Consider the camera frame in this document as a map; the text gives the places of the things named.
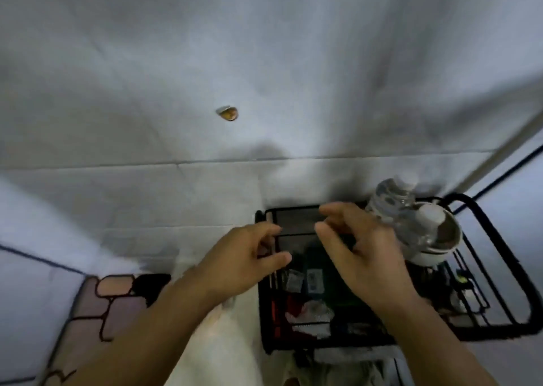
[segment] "bottle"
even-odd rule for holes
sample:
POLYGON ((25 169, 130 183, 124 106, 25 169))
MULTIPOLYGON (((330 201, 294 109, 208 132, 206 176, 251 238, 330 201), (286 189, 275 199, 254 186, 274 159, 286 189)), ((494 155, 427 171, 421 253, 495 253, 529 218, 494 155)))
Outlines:
POLYGON ((404 172, 382 181, 371 196, 366 211, 373 213, 384 223, 393 224, 400 211, 415 202, 413 189, 418 180, 415 173, 404 172))
POLYGON ((425 204, 417 210, 402 210, 394 224, 394 231, 402 245, 404 258, 409 260, 432 246, 438 236, 438 227, 444 221, 445 212, 438 205, 425 204))

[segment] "white bottle cap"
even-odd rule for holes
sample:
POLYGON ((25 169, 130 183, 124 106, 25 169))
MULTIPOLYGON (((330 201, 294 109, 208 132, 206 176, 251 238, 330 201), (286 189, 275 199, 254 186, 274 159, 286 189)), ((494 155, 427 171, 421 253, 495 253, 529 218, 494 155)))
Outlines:
POLYGON ((415 218, 425 227, 438 227, 445 221, 445 212, 438 205, 422 205, 415 218))
POLYGON ((415 172, 405 171, 394 176, 394 183, 402 190, 411 191, 415 189, 418 182, 419 177, 415 172))

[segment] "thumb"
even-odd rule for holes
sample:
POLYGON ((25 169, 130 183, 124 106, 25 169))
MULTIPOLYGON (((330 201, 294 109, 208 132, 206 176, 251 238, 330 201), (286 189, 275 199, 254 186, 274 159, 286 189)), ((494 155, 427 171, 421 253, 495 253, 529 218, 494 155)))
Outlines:
POLYGON ((276 270, 284 268, 292 260, 289 252, 279 252, 274 255, 258 259, 258 272, 261 278, 274 273, 276 270))
POLYGON ((326 249, 326 253, 328 253, 336 269, 338 269, 339 274, 345 280, 352 269, 355 260, 353 259, 354 255, 328 224, 317 222, 315 224, 315 232, 326 249))

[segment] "round container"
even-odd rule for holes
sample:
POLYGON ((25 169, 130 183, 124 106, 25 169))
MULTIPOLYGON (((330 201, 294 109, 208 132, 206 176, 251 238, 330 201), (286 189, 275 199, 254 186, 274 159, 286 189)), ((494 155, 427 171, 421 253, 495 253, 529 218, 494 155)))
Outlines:
MULTIPOLYGON (((414 207, 418 209, 422 205, 435 204, 417 202, 414 204, 414 207)), ((445 221, 438 227, 438 236, 435 244, 407 259, 409 262, 418 266, 436 266, 444 262, 448 255, 460 245, 463 237, 462 228, 451 212, 444 208, 442 209, 445 212, 445 221)))

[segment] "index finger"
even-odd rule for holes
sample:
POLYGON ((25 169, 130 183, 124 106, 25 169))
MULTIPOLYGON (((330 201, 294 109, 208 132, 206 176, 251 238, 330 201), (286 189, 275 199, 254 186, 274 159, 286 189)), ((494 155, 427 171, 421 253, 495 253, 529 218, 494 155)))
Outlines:
POLYGON ((370 213, 360 209, 354 203, 334 202, 321 205, 319 212, 325 216, 341 219, 352 230, 358 240, 375 224, 375 218, 370 213))
POLYGON ((275 236, 281 232, 281 226, 270 222, 258 222, 245 227, 251 233, 256 243, 260 242, 266 236, 275 236))

